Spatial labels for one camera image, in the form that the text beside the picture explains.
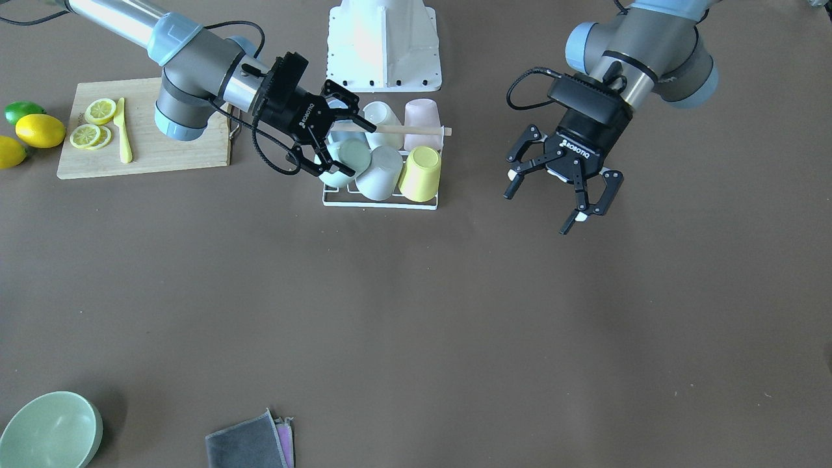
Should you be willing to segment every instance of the gray cloth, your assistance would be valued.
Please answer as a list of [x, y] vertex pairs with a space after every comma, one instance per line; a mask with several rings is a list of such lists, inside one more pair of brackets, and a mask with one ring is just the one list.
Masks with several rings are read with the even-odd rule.
[[206, 436], [210, 468], [289, 468], [271, 412]]

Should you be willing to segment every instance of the wooden stick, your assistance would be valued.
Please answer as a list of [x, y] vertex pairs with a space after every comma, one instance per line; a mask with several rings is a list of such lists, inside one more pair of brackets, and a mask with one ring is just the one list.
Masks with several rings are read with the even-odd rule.
[[[336, 122], [331, 132], [367, 132], [352, 122]], [[378, 125], [376, 133], [399, 133], [405, 135], [443, 135], [451, 136], [451, 127], [404, 127], [401, 125]]]

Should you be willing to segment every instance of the cutting board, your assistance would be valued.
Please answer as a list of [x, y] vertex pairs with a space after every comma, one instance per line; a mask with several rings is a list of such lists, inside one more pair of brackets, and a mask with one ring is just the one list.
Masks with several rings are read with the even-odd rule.
[[58, 178], [78, 179], [228, 166], [231, 156], [229, 124], [220, 114], [211, 116], [208, 128], [192, 142], [178, 142], [156, 128], [153, 116], [160, 86], [161, 78], [78, 84], [67, 123], [67, 135], [79, 125], [87, 123], [84, 111], [90, 103], [102, 97], [109, 97], [113, 101], [124, 97], [125, 124], [133, 149], [133, 162], [121, 162], [118, 155], [118, 128], [109, 122], [106, 127], [112, 131], [112, 141], [101, 149], [78, 149], [69, 142], [69, 138], [64, 141], [57, 167]]

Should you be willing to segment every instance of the yellow cup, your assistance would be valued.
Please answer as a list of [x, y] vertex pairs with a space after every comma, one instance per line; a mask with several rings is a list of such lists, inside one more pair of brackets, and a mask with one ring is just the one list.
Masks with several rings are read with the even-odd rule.
[[399, 191], [412, 202], [426, 202], [439, 191], [442, 158], [431, 147], [415, 147], [404, 163]]

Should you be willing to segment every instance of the dish rack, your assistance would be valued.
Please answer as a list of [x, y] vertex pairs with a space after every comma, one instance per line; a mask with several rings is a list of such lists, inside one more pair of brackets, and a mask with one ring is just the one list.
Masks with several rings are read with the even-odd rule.
[[[404, 162], [407, 161], [407, 157], [408, 154], [410, 154], [410, 152], [399, 151], [399, 154], [402, 155], [402, 164], [404, 164]], [[442, 151], [439, 151], [439, 157], [442, 157]], [[326, 184], [324, 184], [324, 192], [321, 196], [321, 200], [324, 203], [325, 207], [436, 210], [439, 206], [439, 192], [437, 191], [436, 195], [430, 200], [427, 200], [426, 202], [413, 202], [405, 198], [404, 195], [402, 195], [401, 192], [399, 192], [399, 188], [396, 187], [396, 189], [393, 192], [393, 195], [390, 198], [381, 202], [377, 202], [375, 200], [370, 200], [369, 198], [362, 195], [361, 192], [359, 192], [359, 189], [355, 186], [355, 181], [353, 181], [350, 182], [349, 185], [345, 188], [328, 187]]]

